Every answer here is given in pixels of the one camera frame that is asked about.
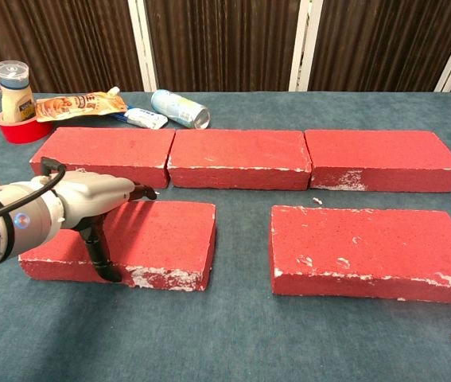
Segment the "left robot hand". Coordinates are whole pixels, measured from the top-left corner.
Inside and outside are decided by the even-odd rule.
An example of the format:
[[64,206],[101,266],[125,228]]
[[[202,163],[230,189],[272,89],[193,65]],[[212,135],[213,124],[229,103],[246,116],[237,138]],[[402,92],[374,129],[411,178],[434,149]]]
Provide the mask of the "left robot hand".
[[103,225],[107,214],[130,201],[157,198],[155,190],[124,177],[94,172],[68,171],[54,187],[64,206],[63,229],[80,234],[96,273],[119,283],[122,275],[110,260]]

